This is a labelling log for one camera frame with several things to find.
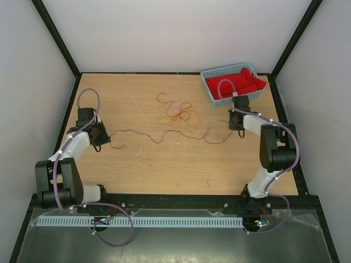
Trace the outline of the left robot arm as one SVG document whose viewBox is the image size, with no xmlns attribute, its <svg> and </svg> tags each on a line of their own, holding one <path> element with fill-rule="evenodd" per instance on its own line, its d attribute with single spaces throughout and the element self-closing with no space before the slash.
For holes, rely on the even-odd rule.
<svg viewBox="0 0 351 263">
<path fill-rule="evenodd" d="M 95 109 L 79 108 L 77 113 L 76 126 L 69 129 L 61 148 L 35 165 L 37 198 L 44 209 L 90 203 L 101 213 L 110 204 L 106 189 L 103 185 L 84 185 L 77 163 L 88 147 L 100 152 L 111 139 Z"/>
</svg>

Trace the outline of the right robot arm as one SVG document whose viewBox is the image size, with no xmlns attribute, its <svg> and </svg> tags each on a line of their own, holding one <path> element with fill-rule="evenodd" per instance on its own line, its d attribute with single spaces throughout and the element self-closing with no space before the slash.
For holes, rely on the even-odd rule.
<svg viewBox="0 0 351 263">
<path fill-rule="evenodd" d="M 252 213 L 259 207 L 259 200 L 269 195 L 271 187 L 292 170 L 300 160 L 296 127 L 292 123 L 278 123 L 261 113 L 252 112 L 247 96 L 232 98 L 229 111 L 229 128 L 240 135 L 251 131 L 259 136 L 259 161 L 261 167 L 252 181 L 241 192 L 240 208 Z"/>
</svg>

